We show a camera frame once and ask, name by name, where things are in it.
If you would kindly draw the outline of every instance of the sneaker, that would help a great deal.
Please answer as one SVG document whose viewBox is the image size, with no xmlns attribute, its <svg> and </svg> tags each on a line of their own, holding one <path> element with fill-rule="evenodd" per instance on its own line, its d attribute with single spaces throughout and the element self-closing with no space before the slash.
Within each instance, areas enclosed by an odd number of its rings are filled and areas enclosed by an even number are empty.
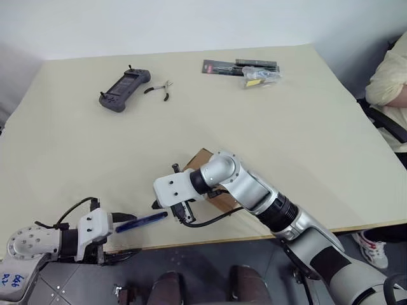
<svg viewBox="0 0 407 305">
<path fill-rule="evenodd" d="M 386 269 L 389 266 L 389 260 L 384 253 L 384 245 L 382 241 L 371 241 L 364 236 L 364 231 L 352 234 L 352 237 L 359 245 L 364 259 L 369 264 L 378 268 Z"/>
</svg>

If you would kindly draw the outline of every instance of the beige table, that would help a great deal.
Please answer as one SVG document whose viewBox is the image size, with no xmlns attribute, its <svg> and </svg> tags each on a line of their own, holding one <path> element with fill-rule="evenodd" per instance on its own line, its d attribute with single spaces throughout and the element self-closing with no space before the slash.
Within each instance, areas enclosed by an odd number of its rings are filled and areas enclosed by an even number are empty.
<svg viewBox="0 0 407 305">
<path fill-rule="evenodd" d="M 243 90 L 240 78 L 202 74 L 205 58 L 276 60 L 284 78 Z M 99 92 L 128 64 L 150 70 L 152 80 L 123 113 L 108 111 Z M 163 91 L 143 94 L 167 79 L 168 102 Z M 328 228 L 407 218 L 407 171 L 310 45 L 82 58 L 46 62 L 0 137 L 0 245 L 34 220 L 53 224 L 86 196 L 111 212 L 149 215 L 153 181 L 202 147 L 238 154 Z M 192 208 L 198 220 L 219 214 L 206 202 Z M 170 216 L 117 234 L 106 248 L 269 235 L 245 211 L 201 229 Z"/>
</svg>

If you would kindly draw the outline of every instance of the pliers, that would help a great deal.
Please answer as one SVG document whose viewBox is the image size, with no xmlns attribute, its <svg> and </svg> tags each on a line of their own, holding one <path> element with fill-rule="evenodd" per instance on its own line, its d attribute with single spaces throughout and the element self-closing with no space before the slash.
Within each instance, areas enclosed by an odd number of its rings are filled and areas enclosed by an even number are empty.
<svg viewBox="0 0 407 305">
<path fill-rule="evenodd" d="M 168 93 L 168 87 L 171 86 L 172 83 L 173 82 L 171 82 L 171 81 L 166 81 L 163 86 L 150 87 L 150 88 L 146 89 L 146 91 L 144 91 L 144 94 L 149 93 L 150 91 L 153 91 L 153 90 L 164 88 L 164 92 L 165 92 L 164 101 L 166 101 L 170 98 L 170 95 Z"/>
</svg>

